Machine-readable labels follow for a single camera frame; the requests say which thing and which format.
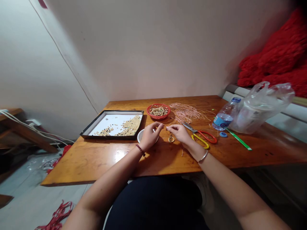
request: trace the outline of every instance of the woman's right hand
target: woman's right hand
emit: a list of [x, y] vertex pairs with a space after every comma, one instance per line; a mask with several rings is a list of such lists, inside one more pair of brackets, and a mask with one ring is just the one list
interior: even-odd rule
[[186, 128], [183, 125], [171, 125], [166, 127], [168, 131], [170, 131], [178, 141], [180, 141], [184, 145], [188, 145], [191, 142], [192, 138], [188, 134]]

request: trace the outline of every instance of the white wall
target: white wall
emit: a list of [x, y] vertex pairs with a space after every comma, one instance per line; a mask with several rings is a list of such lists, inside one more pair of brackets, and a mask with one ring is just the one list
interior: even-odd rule
[[97, 115], [29, 1], [1, 0], [0, 107], [76, 139]]
[[81, 77], [100, 110], [110, 100], [223, 95], [292, 10], [288, 0], [45, 1], [90, 71]]

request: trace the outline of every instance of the red bracelet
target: red bracelet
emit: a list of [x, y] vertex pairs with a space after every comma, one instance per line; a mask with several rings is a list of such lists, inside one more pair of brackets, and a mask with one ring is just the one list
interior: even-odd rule
[[136, 146], [141, 150], [141, 153], [143, 154], [143, 157], [145, 156], [145, 153], [144, 153], [144, 151], [141, 149], [141, 147], [139, 147], [139, 145], [138, 144], [136, 144]]

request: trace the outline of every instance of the red and yellow scissors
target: red and yellow scissors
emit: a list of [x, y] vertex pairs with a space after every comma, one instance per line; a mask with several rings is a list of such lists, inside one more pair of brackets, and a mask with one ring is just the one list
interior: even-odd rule
[[[184, 123], [182, 123], [187, 129], [189, 129], [189, 130], [191, 130], [192, 131], [192, 139], [193, 140], [195, 140], [194, 139], [194, 136], [196, 136], [199, 140], [201, 140], [206, 146], [204, 147], [204, 149], [208, 149], [209, 148], [209, 145], [207, 144], [207, 142], [205, 142], [203, 139], [201, 139], [199, 136], [197, 136], [195, 133], [199, 133], [200, 135], [202, 135], [203, 136], [203, 138], [205, 138], [207, 141], [209, 141], [210, 143], [212, 143], [212, 144], [216, 144], [217, 143], [217, 139], [214, 137], [214, 136], [212, 136], [210, 133], [208, 133], [208, 132], [204, 132], [204, 131], [198, 131], [198, 130], [196, 130], [196, 129], [193, 129], [192, 128], [192, 126], [190, 126], [188, 123], [186, 123], [186, 122], [184, 122]], [[210, 140], [209, 138], [207, 138], [204, 134], [207, 134], [207, 135], [209, 135], [209, 136], [211, 136], [212, 138], [213, 138], [213, 141], [212, 140]]]

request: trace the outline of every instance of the green pen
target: green pen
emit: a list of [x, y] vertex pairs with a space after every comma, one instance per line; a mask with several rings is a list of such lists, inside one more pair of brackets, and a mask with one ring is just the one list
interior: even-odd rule
[[235, 139], [237, 139], [242, 145], [244, 145], [245, 148], [247, 148], [247, 150], [251, 151], [252, 149], [247, 145], [245, 144], [244, 141], [242, 141], [233, 131], [230, 131], [229, 129], [226, 129], [228, 132], [230, 132], [230, 134], [232, 136], [234, 136]]

